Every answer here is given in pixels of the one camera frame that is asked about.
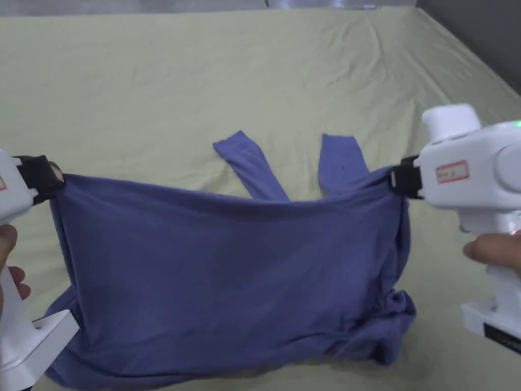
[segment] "blue long-sleeve shirt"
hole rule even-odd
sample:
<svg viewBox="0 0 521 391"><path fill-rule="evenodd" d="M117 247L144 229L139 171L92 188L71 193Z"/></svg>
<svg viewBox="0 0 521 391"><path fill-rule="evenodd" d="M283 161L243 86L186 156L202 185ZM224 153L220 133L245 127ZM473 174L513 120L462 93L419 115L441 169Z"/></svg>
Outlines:
<svg viewBox="0 0 521 391"><path fill-rule="evenodd" d="M80 331L47 375L157 386L335 356L394 362L415 307L394 284L407 203L353 138L324 135L329 198L290 202L244 133L214 144L254 199L67 175L52 202Z"/></svg>

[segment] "shirt sleeve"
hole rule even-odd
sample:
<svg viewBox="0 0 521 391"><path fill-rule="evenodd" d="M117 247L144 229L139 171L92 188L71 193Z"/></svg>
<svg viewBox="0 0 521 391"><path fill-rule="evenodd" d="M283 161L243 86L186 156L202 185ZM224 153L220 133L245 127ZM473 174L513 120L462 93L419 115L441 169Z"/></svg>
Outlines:
<svg viewBox="0 0 521 391"><path fill-rule="evenodd" d="M251 196L258 200L290 201L271 171L260 147L243 131L214 143L217 153L233 168Z"/></svg>
<svg viewBox="0 0 521 391"><path fill-rule="evenodd" d="M354 137L322 135L318 182L327 196L345 194L369 174Z"/></svg>

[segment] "human hand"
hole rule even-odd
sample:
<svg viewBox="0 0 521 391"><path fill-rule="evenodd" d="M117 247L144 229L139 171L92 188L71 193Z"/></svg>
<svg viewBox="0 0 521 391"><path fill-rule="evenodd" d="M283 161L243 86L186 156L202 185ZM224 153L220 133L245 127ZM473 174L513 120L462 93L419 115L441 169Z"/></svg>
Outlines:
<svg viewBox="0 0 521 391"><path fill-rule="evenodd" d="M467 243L463 253L480 263L511 268L521 277L521 231L515 235L481 235Z"/></svg>
<svg viewBox="0 0 521 391"><path fill-rule="evenodd" d="M18 238L18 234L16 233L16 229L10 225L3 225L0 227L0 271L4 269L4 266L7 262L7 257L13 250L16 244L16 239ZM22 300L28 298L31 293L31 288L29 288L26 284L22 284L23 279L25 278L25 272L19 267L10 267L9 271L11 272L11 276L18 288L18 292L20 293L20 297ZM2 310L4 309L4 295L2 293L2 287L0 287L0 317L2 317Z"/></svg>

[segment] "label sticker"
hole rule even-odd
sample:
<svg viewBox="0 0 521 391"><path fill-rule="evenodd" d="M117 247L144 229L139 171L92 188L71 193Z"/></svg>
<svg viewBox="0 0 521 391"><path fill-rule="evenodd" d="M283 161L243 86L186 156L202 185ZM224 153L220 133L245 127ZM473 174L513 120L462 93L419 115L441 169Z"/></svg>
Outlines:
<svg viewBox="0 0 521 391"><path fill-rule="evenodd" d="M439 184L464 180L470 176L467 160L439 166L436 168L436 179Z"/></svg>

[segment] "bed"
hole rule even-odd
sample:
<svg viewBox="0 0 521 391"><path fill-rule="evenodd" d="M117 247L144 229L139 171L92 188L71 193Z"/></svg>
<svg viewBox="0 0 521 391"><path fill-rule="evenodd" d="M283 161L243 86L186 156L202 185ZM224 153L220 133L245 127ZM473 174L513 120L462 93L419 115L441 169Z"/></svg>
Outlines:
<svg viewBox="0 0 521 391"><path fill-rule="evenodd" d="M11 154L66 172L248 197L212 142L243 130L292 200L321 197L322 133L354 135L371 169L419 152L422 112L466 102L484 123L521 97L415 8L0 19L0 135ZM418 318L398 362L292 365L182 390L515 389L521 361L463 329L460 304L490 294L454 213L412 202L399 287ZM33 318L69 285L48 206L18 219L12 265ZM47 379L34 391L58 391Z"/></svg>

